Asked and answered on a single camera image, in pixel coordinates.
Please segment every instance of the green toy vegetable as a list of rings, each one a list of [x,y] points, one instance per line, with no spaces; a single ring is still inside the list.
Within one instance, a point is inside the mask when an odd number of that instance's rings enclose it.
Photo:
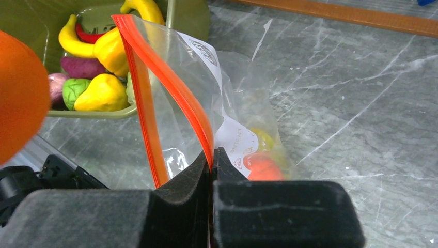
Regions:
[[[73,110],[76,99],[88,88],[89,79],[68,79],[62,87],[62,98],[66,107]]]

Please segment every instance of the orange zipper seal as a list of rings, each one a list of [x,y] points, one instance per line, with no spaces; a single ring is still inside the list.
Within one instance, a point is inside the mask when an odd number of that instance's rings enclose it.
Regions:
[[[211,171],[214,148],[213,132],[202,106],[172,68],[144,40],[132,15],[118,14],[112,17],[119,28],[128,57],[140,126],[155,186],[158,188],[168,181],[167,168],[161,151],[148,72],[137,70],[136,63],[140,61],[135,60],[134,52],[161,81],[183,111],[200,141]],[[140,76],[147,81],[140,83]]]

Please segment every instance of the orange edge strip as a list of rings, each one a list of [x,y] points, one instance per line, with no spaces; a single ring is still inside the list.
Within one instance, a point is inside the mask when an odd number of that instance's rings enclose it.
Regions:
[[[160,137],[158,134],[157,121],[155,119],[155,109],[153,106],[153,96],[150,85],[146,85],[144,90],[145,95],[142,94],[142,85],[139,84],[138,71],[135,66],[134,54],[131,46],[122,35],[123,46],[128,58],[128,63],[131,70],[131,80],[134,86],[134,94],[137,99],[137,111],[140,120],[140,126],[142,128],[143,141],[146,147],[146,153],[149,159],[149,165],[152,173],[153,182],[156,188],[165,184],[169,177],[167,175],[166,165],[163,159],[163,153],[160,145]],[[146,79],[149,83],[149,78],[146,73]]]
[[[113,19],[119,26],[119,31],[124,39],[155,76],[160,79],[163,86],[180,106],[199,138],[211,171],[214,148],[213,132],[202,106],[184,82],[144,40],[134,23],[132,15],[113,15]]]
[[[229,0],[298,14],[438,38],[438,21],[309,0]]]

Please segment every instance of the yellow toy pepper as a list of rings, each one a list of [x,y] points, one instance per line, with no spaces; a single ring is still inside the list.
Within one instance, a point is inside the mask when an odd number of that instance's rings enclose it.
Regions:
[[[163,15],[154,0],[125,0],[120,13],[127,14],[136,9],[143,20],[165,25]]]
[[[128,75],[128,59],[118,28],[113,28],[96,41],[93,55],[114,75],[123,78]]]
[[[250,130],[261,138],[257,151],[269,151],[274,147],[275,141],[269,136],[269,134],[258,128],[251,128]]]
[[[76,99],[76,111],[118,111],[129,106],[126,89],[111,74],[100,74],[91,80],[88,88]]]

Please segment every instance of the red toy chili pepper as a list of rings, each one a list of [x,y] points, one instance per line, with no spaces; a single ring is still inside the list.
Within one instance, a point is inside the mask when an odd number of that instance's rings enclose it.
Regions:
[[[83,29],[80,23],[76,23],[76,34],[79,39],[85,43],[95,44],[95,42],[105,33],[103,34],[87,34]]]

